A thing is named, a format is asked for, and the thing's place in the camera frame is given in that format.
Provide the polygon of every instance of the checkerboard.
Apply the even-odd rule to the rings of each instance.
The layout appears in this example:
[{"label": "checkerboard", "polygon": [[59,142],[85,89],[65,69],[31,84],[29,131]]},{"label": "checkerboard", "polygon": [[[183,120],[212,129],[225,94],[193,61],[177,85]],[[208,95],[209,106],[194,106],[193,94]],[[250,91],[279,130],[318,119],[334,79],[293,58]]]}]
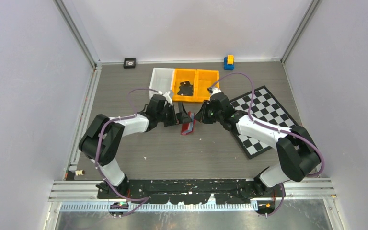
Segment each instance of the checkerboard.
[{"label": "checkerboard", "polygon": [[[232,99],[230,103],[236,110],[247,112],[250,105],[251,94],[252,91],[245,93]],[[293,128],[297,124],[265,86],[259,87],[254,91],[251,111],[254,117],[273,125]],[[267,144],[254,138],[235,133],[233,133],[233,135],[249,159],[258,156],[271,148]]]}]

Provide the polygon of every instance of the orange bin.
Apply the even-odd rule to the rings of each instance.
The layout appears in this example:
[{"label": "orange bin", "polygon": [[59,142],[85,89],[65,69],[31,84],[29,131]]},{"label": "orange bin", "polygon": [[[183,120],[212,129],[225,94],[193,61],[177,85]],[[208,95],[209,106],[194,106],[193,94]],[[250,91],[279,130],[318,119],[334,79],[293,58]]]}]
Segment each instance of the orange bin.
[{"label": "orange bin", "polygon": [[210,95],[207,88],[211,87],[211,85],[219,79],[219,71],[198,69],[197,72],[198,85],[196,86],[197,92],[195,93],[195,102],[203,102],[209,99]]},{"label": "orange bin", "polygon": [[[172,91],[174,92],[174,96],[172,97],[173,101],[178,102],[194,102],[196,100],[197,94],[197,70],[196,69],[175,69],[174,72],[174,81],[172,85]],[[180,91],[180,83],[189,81],[190,84],[193,85],[193,95],[192,96],[181,96],[178,95]]]}]

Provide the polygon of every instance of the gray table surface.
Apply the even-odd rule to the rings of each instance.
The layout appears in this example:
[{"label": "gray table surface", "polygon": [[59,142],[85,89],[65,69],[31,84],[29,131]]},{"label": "gray table surface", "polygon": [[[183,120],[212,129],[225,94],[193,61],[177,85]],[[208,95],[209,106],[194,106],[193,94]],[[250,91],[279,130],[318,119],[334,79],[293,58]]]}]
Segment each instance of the gray table surface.
[{"label": "gray table surface", "polygon": [[[135,69],[122,65],[104,65],[92,106],[90,122],[97,114],[125,116],[133,113],[127,93],[135,88],[148,88],[154,67],[223,70],[222,63],[137,64]],[[300,118],[290,85],[280,62],[238,62],[235,71],[249,74],[255,87],[265,85],[291,116]],[[222,91],[234,98],[251,90],[242,75],[233,75],[220,83]],[[149,102],[149,92],[134,92],[135,107],[141,110]],[[198,112],[201,103],[184,103],[187,111]],[[195,179],[195,178],[253,178],[264,168],[278,163],[271,149],[251,160],[232,134],[220,124],[196,123],[194,133],[180,135],[181,125],[163,127],[159,124],[148,133],[133,134],[122,139],[116,159],[131,179]],[[93,163],[83,154],[78,169],[86,174],[76,179],[101,179]]]}]

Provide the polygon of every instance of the white backdrop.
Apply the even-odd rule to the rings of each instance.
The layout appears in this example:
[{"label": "white backdrop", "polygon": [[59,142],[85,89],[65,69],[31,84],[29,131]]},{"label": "white backdrop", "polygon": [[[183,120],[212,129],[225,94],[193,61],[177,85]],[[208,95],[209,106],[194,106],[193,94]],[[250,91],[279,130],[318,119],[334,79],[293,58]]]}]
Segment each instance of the white backdrop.
[{"label": "white backdrop", "polygon": [[92,67],[53,1],[0,0],[0,230],[40,230]]},{"label": "white backdrop", "polygon": [[102,62],[280,59],[310,0],[65,0]]},{"label": "white backdrop", "polygon": [[322,1],[286,69],[346,229],[368,229],[368,1]]}]

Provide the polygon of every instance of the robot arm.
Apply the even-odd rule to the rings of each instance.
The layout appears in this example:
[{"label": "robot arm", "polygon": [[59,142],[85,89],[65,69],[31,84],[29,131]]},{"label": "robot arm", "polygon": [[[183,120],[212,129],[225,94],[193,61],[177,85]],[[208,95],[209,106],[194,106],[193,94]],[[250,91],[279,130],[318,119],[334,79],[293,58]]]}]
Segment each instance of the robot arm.
[{"label": "robot arm", "polygon": [[275,185],[293,180],[300,182],[318,164],[320,158],[315,151],[303,141],[281,131],[298,134],[313,143],[307,130],[301,126],[292,129],[279,127],[254,118],[250,119],[244,111],[236,111],[229,103],[228,97],[220,89],[209,89],[210,99],[203,102],[201,110],[194,119],[201,123],[220,122],[228,131],[260,140],[277,150],[280,163],[266,168],[254,178],[255,190],[262,194]]},{"label": "robot arm", "polygon": [[163,122],[166,127],[192,122],[182,103],[179,103],[179,112],[175,113],[171,97],[168,93],[162,94],[161,92],[153,95],[149,104],[145,105],[145,109],[131,118],[116,119],[99,114],[94,118],[79,143],[79,149],[92,162],[95,162],[101,129],[109,120],[115,121],[105,129],[98,163],[111,184],[123,194],[128,186],[127,176],[122,172],[115,158],[121,138],[134,133],[148,132],[154,129],[159,122]]},{"label": "robot arm", "polygon": [[[257,194],[262,195],[275,185],[288,180],[299,182],[321,163],[320,158],[311,147],[282,132],[298,134],[313,143],[305,128],[301,126],[292,129],[279,127],[257,118],[253,121],[246,112],[236,111],[220,89],[210,89],[210,93],[210,99],[203,102],[201,110],[194,117],[195,120],[204,124],[220,122],[228,131],[253,137],[277,150],[280,163],[266,168],[253,180],[253,187]],[[164,126],[192,122],[182,103],[179,103],[178,113],[175,113],[172,103],[167,93],[160,92],[153,95],[145,109],[138,112],[136,116],[129,119],[118,119],[105,129],[98,163],[104,175],[120,193],[124,194],[128,188],[127,176],[120,170],[115,158],[122,137],[133,133],[148,132],[159,122],[164,123]],[[93,162],[95,162],[99,133],[110,119],[113,118],[97,115],[79,143],[79,149]],[[272,129],[263,127],[257,122]]]}]

